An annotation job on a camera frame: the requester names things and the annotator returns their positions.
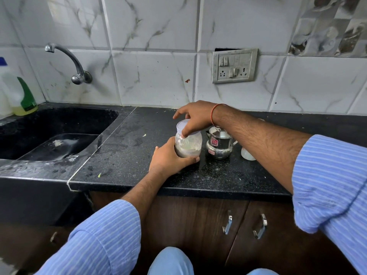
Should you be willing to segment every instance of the red thread bracelet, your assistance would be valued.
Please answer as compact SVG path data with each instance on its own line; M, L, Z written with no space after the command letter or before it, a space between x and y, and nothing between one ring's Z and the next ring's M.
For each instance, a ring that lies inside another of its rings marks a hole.
M216 127L219 127L219 126L215 125L214 122L213 122L213 111L219 105L226 105L227 106L227 104L218 103L218 104L214 105L213 109L211 110L211 112L210 112L210 121L211 121L211 124L214 125L214 126L216 126Z

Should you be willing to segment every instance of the sink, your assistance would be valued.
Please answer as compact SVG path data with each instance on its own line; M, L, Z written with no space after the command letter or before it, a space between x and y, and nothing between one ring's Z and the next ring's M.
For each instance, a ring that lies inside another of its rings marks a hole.
M119 115L109 109L39 110L0 125L0 159L54 161L83 151Z

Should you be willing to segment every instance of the chrome tap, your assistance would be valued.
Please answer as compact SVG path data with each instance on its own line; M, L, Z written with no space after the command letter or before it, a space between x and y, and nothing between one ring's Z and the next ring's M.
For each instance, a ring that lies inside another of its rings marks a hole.
M70 59L73 60L75 67L76 67L76 71L78 72L78 74L73 75L71 77L71 81L74 84L80 85L83 82L90 84L92 82L93 80L92 75L89 72L83 70L83 67L81 66L80 61L67 48L62 47L61 45L55 44L55 43L49 43L45 46L46 52L54 53L55 49L59 49L60 51L64 52L66 55L70 57Z

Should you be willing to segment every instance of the red label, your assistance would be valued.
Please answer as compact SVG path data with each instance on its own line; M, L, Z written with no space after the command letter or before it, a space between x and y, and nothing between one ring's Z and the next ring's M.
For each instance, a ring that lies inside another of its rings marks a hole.
M216 140L216 139L212 138L212 139L210 140L210 142L211 142L211 144L212 144L213 146L218 147L218 140Z

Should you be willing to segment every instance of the light blue trousers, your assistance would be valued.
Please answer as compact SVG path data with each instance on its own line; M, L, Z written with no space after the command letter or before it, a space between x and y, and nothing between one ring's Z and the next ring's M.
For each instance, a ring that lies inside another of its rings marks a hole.
M189 258L176 247L164 248L154 259L148 275L194 275ZM278 275L269 269L259 268L247 275Z

